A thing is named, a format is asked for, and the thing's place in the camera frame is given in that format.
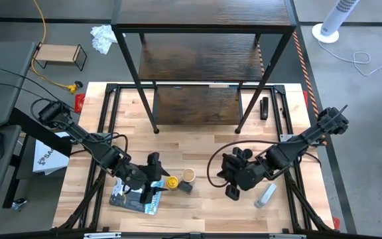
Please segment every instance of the small wooden stool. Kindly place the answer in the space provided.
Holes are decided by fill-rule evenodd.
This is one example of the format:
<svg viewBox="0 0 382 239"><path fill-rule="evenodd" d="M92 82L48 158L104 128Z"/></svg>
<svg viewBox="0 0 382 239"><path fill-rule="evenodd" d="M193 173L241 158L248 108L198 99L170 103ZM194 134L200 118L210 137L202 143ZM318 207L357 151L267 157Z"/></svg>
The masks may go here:
<svg viewBox="0 0 382 239"><path fill-rule="evenodd" d="M82 66L78 64L78 59L83 58L81 51L85 58L83 59ZM45 69L48 61L50 62L71 62L74 63L80 71L84 69L87 54L80 44L77 46L66 46L57 44L38 44L36 52L34 54L35 61L39 64L42 69ZM41 65L38 60L44 60L45 65Z"/></svg>

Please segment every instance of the small cup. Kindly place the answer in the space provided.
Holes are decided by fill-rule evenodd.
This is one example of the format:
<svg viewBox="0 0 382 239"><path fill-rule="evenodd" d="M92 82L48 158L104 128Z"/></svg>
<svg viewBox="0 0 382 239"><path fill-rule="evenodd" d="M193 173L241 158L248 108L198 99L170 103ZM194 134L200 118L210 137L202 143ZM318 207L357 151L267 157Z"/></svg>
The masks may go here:
<svg viewBox="0 0 382 239"><path fill-rule="evenodd" d="M194 179L196 179L196 172L190 168L184 169L181 176L184 182L191 185L194 182Z"/></svg>

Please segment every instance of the white cable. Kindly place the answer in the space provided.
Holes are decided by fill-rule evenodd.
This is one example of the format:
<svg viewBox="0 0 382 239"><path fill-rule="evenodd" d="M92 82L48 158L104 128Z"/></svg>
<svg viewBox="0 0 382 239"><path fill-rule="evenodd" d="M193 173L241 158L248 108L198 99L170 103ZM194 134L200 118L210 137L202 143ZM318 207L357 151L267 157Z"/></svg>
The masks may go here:
<svg viewBox="0 0 382 239"><path fill-rule="evenodd" d="M362 75L362 76L371 76L372 74L376 73L378 70L382 69L382 66L371 71L369 74L365 74L361 71L361 69L359 69L359 67L357 67L357 64L369 64L371 62L371 56L366 53L366 52L355 52L353 53L353 60L348 60L348 59L344 59L342 57L339 57L337 56L336 54L332 53L330 50L328 50L327 48L325 48L325 46L322 46L321 42L318 40L318 43L319 43L319 46L324 49L326 52L330 53L332 56L334 56L335 58L339 59L339 60L342 60L344 62L349 62L349 63L353 63L353 65L355 66L356 70ZM368 60L367 61L357 61L356 60L356 55L357 54L364 54L366 56L368 56Z"/></svg>

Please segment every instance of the gray floor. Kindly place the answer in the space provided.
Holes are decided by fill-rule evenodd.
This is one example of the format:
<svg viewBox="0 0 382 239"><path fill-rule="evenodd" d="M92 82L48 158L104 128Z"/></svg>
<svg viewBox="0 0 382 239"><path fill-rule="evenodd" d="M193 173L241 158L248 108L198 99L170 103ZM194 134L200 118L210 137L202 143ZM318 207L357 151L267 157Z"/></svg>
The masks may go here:
<svg viewBox="0 0 382 239"><path fill-rule="evenodd" d="M314 0L295 0L294 2L301 21L323 21L335 0L325 0L322 3ZM108 19L111 15L111 1L57 0L39 1L39 3L46 17ZM31 0L1 0L0 17L2 16L39 17ZM382 5L379 1L362 0L354 14L349 17L349 21L382 21ZM93 26L48 24L46 40L48 43L80 43L88 54L88 62L83 72L75 66L62 65L49 65L45 70L39 71L49 79L65 84L71 84L75 80L80 80L84 84L89 81L131 80L116 44L111 47L108 55L101 55L92 48L90 30ZM304 40L308 47L322 105L324 107L350 105L345 112L345 116L351 121L350 129L345 135L335 137L333 140L357 230L363 234L382 236L382 72L370 78L357 75L351 64L339 62L322 52L311 40L309 30L308 27L303 28ZM364 31L343 29L340 34L342 34L340 42L349 42L349 44L338 42L331 46L332 50L348 58L351 58L350 52L366 50L373 57L372 67L382 63L382 29ZM351 36L359 37L356 38L359 40L353 43L350 40L347 41L346 39L350 39ZM41 24L0 23L0 41L39 42L41 37ZM127 42L131 46L132 55L137 63L138 52L141 50L139 38L136 35L128 35ZM263 52L270 54L269 46L266 48L267 50ZM286 74L282 72L276 74L274 72L273 76L276 82L288 82L284 79ZM29 73L28 77L40 81L33 73ZM73 104L73 95L45 82L42 84L61 100ZM29 82L25 83L25 88L45 96L41 89ZM30 103L34 98L27 93L22 93L20 99L17 107L24 112L29 112ZM322 170L332 212L334 216L340 217L332 173L326 163L327 159L321 157L321 160L324 162ZM27 197L30 204L22 212L0 209L0 233L50 228L61 184L62 179L34 178L22 181L18 197Z"/></svg>
<svg viewBox="0 0 382 239"><path fill-rule="evenodd" d="M349 129L332 141L357 231L382 236L382 70L362 76L353 64L322 50L311 30L302 28L322 105L349 105ZM371 64L360 68L370 72L382 65L382 28L342 27L339 41L326 47L349 59L353 52L368 52Z"/></svg>
<svg viewBox="0 0 382 239"><path fill-rule="evenodd" d="M323 22L337 0L294 0L300 22ZM382 0L361 0L346 22L381 22Z"/></svg>

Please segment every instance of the floor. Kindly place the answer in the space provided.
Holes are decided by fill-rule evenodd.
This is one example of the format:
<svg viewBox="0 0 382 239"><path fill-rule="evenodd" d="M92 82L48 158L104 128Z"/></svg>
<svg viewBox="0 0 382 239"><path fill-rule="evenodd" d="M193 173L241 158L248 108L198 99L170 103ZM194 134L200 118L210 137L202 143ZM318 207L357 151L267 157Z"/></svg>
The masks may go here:
<svg viewBox="0 0 382 239"><path fill-rule="evenodd" d="M310 77L313 85L317 86L315 94L318 105L342 107L344 104L349 104L344 115L350 120L350 129L344 135L333 137L332 142L356 230L359 234L382 236L382 71L372 77L364 78L357 73L352 64L330 56L312 39L310 24L322 22L335 2L336 0L325 0L322 3L315 0L294 1L296 15L306 25L302 27L301 32L298 31L299 40L302 48L306 49L305 57L313 71ZM47 18L109 19L111 16L111 1L53 0L39 1L39 4ZM31 0L1 0L0 17L39 17L39 14ZM361 1L348 21L353 23L382 21L382 1L381 4L376 0ZM39 71L57 82L71 84L75 80L80 80L85 86L90 81L131 80L116 44L111 47L107 55L102 55L92 48L90 31L96 25L47 24L48 43L81 44L88 54L88 61L83 72L75 66L62 65L48 65L45 70ZM382 27L342 27L340 34L339 42L328 46L332 51L346 58L351 58L351 52L358 50L369 52L372 64L363 66L364 71L382 64ZM40 23L0 23L0 41L39 42L41 38ZM261 37L264 59L272 55L278 39L279 37L275 35ZM127 43L138 64L141 50L138 36L127 35ZM33 73L29 72L28 77L39 81ZM289 42L278 68L273 72L271 82L298 82L307 89L293 41ZM70 93L46 82L42 84L66 103L70 105L74 103L74 96ZM29 82L26 82L24 87L45 95L45 92ZM30 103L34 98L22 93L19 99L17 107L29 112ZM341 194L334 184L337 171L335 168L331 170L324 148L320 149L319 154L324 155L320 159L324 162L322 172L332 214L344 219L340 206ZM30 203L22 212L0 209L0 233L49 229L61 184L62 177L34 177L21 181L18 197L26 197ZM347 210L344 214L348 215L349 212L350 210ZM346 231L343 222L342 230Z"/></svg>

